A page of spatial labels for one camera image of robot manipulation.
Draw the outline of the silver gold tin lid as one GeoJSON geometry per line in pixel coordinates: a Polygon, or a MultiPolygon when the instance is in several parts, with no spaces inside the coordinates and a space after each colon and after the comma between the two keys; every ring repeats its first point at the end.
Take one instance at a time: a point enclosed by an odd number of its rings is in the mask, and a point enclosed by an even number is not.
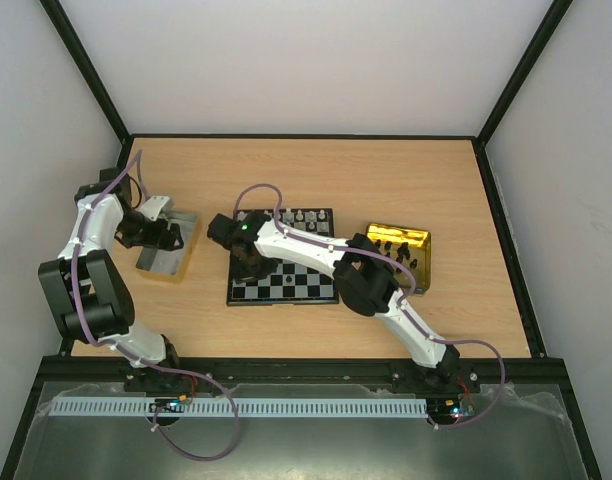
{"type": "Polygon", "coordinates": [[[165,228],[156,246],[143,247],[136,261],[145,278],[179,284],[182,282],[200,233],[195,212],[168,210],[157,221],[165,228]]]}

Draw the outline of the black silver chess board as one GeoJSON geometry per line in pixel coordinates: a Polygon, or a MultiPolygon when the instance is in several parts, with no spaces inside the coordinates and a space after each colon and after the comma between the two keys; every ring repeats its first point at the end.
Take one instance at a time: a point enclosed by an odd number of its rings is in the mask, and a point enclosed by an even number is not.
{"type": "MultiPolygon", "coordinates": [[[[285,225],[319,236],[334,235],[331,208],[279,210],[285,225]]],[[[302,264],[278,259],[275,270],[261,280],[235,278],[236,258],[231,257],[226,304],[235,306],[337,304],[339,295],[334,281],[302,264]]]]}

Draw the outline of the gold tin with black pieces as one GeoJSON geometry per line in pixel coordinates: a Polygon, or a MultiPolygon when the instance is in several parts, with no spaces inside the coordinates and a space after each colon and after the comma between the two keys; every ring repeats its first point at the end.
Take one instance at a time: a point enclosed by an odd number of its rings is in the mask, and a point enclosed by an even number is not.
{"type": "Polygon", "coordinates": [[[431,233],[427,230],[370,223],[366,236],[379,251],[404,265],[414,277],[413,295],[423,296],[431,285],[431,233]]]}

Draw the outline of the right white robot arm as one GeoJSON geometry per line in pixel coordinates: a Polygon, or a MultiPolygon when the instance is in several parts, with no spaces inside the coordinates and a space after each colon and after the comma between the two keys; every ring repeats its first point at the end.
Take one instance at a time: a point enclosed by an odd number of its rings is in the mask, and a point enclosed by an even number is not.
{"type": "Polygon", "coordinates": [[[207,237],[230,253],[239,281],[262,280],[280,262],[300,264],[329,277],[347,308],[381,320],[399,339],[429,389],[441,392],[456,381],[458,350],[410,305],[395,277],[399,266],[382,255],[367,236],[318,236],[253,211],[242,220],[216,215],[207,237]]]}

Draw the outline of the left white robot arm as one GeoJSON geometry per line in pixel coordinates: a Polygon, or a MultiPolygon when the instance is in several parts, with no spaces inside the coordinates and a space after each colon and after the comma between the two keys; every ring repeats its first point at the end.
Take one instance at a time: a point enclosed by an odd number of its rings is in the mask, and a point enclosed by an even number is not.
{"type": "Polygon", "coordinates": [[[106,347],[136,369],[180,367],[170,340],[136,319],[129,289],[111,258],[115,242],[129,249],[183,252],[181,226],[158,206],[151,216],[132,205],[131,180],[118,168],[100,171],[81,186],[70,239],[56,259],[42,263],[38,278],[57,329],[65,340],[106,347]]]}

